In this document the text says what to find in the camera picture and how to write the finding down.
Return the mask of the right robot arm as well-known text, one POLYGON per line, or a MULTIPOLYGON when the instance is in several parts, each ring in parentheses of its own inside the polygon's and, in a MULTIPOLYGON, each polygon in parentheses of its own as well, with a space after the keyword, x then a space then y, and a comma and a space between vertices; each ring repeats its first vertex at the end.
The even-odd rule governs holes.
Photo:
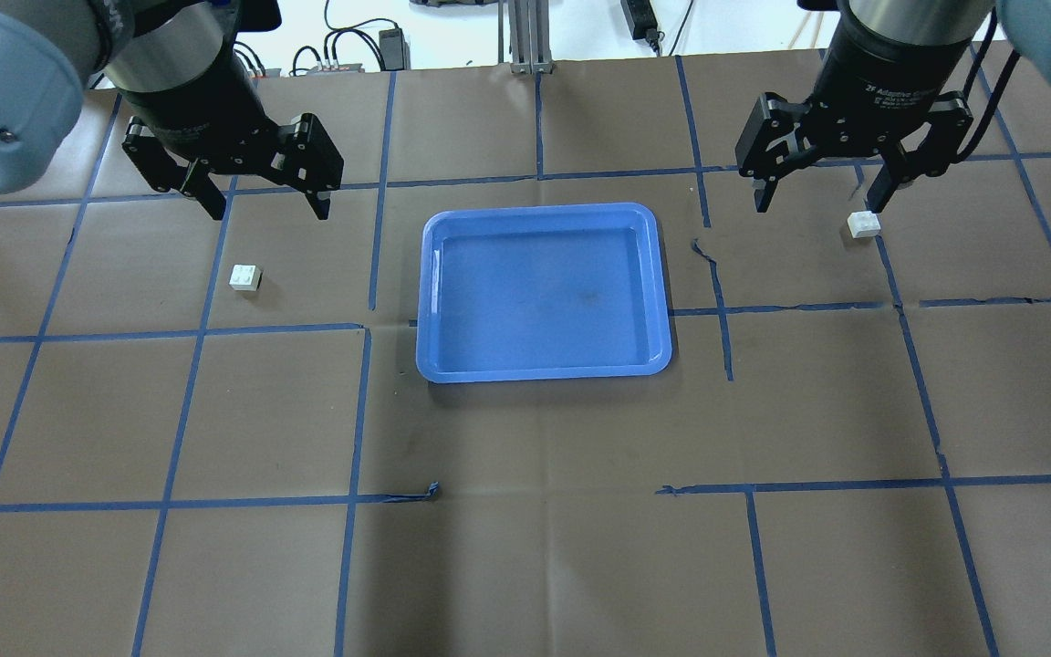
POLYGON ((801 103, 777 93, 755 101, 735 144, 759 213, 786 174, 826 159, 868 158, 881 168, 865 196, 883 211, 921 176, 966 161, 992 121, 1019 61, 1051 86, 1051 1, 802 1, 839 22, 812 93, 801 103), (1011 53, 981 118, 967 90, 948 91, 981 23, 1002 29, 1011 53))

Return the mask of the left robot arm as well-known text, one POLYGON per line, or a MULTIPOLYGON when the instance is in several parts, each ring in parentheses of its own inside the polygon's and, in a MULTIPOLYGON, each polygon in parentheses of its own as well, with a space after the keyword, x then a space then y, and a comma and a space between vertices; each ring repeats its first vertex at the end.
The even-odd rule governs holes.
POLYGON ((213 177, 254 174, 325 220, 338 147, 312 112, 271 120, 236 59, 239 33, 280 22, 275 1, 0 1, 0 196, 46 174, 101 74, 130 105, 121 147, 154 192, 221 220, 213 177))

